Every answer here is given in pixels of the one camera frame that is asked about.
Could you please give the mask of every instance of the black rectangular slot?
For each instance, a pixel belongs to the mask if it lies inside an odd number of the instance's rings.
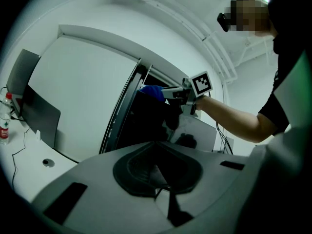
[[[86,189],[84,184],[72,183],[43,214],[62,225]]]
[[[239,164],[239,163],[235,163],[235,162],[230,162],[230,161],[223,161],[220,163],[221,166],[226,166],[229,168],[233,168],[236,170],[243,170],[244,168],[244,164]]]

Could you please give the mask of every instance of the black monitor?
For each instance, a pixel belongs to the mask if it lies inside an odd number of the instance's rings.
[[[41,56],[22,49],[12,68],[6,87],[12,94],[12,103],[17,116],[21,114],[25,88],[40,58]]]
[[[35,133],[39,130],[42,141],[54,148],[60,110],[27,85],[24,91],[21,115],[31,130]]]

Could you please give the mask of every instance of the person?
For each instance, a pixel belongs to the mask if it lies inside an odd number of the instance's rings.
[[[304,49],[302,37],[297,35],[302,28],[299,20],[304,7],[299,8],[294,0],[291,5],[287,1],[270,0],[267,4],[264,0],[231,0],[230,11],[224,14],[231,28],[237,31],[253,32],[259,37],[274,37],[273,50],[279,55],[278,70],[273,91],[258,115],[236,110],[207,96],[196,102],[197,110],[206,112],[233,135],[253,143],[260,143],[271,135],[284,132],[289,125],[273,93]]]

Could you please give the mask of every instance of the white ceiling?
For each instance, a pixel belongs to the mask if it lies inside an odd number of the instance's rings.
[[[220,12],[224,12],[224,8],[229,6],[230,0],[176,0],[180,4],[187,7],[194,14],[196,14],[200,19],[202,19],[212,31],[216,31],[216,35],[221,41],[222,45],[228,52],[234,65],[238,63],[240,56],[244,48],[252,43],[263,41],[263,39],[249,36],[242,37],[236,32],[225,33],[220,25],[218,24],[216,18]],[[271,37],[266,37],[267,47],[269,52],[273,48]],[[262,55],[266,52],[265,45],[260,44],[255,48],[251,48],[246,52],[246,56],[250,55],[250,58]]]

